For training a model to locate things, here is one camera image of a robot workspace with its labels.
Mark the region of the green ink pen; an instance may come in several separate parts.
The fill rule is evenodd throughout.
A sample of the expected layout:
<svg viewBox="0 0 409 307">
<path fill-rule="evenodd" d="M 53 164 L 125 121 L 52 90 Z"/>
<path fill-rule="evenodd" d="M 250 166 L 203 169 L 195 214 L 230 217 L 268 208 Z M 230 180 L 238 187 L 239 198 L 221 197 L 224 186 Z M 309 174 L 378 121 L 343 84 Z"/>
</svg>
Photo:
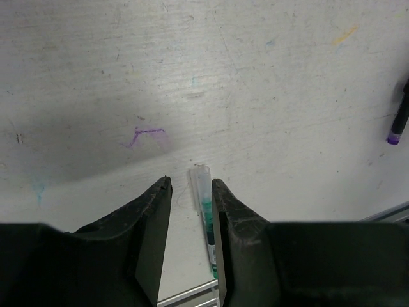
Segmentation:
<svg viewBox="0 0 409 307">
<path fill-rule="evenodd" d="M 210 168 L 205 164 L 198 164 L 190 170 L 194 203 L 197 211 L 202 217 L 206 247 L 210 262 L 211 272 L 215 279 L 218 278 L 215 237 L 213 230 L 212 213 L 212 178 Z"/>
</svg>

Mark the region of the purple ink pen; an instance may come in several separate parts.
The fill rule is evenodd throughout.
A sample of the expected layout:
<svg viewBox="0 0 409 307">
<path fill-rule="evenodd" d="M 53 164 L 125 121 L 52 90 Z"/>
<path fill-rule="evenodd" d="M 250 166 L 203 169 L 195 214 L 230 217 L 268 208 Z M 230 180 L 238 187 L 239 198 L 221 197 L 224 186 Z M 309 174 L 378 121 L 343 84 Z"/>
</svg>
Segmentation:
<svg viewBox="0 0 409 307">
<path fill-rule="evenodd" d="M 400 142 L 403 131 L 408 121 L 408 81 L 403 88 L 403 97 L 399 109 L 396 113 L 389 135 L 387 136 L 387 143 L 390 145 L 397 145 Z"/>
</svg>

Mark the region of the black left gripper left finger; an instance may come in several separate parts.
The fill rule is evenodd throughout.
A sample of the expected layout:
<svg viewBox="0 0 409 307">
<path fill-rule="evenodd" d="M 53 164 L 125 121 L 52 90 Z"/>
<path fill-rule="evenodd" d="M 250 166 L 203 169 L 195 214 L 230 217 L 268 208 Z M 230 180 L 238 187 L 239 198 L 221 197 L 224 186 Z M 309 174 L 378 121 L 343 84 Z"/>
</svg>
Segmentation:
<svg viewBox="0 0 409 307">
<path fill-rule="evenodd" d="M 2 306 L 155 306 L 171 209 L 169 177 L 75 232 L 1 225 Z"/>
</svg>

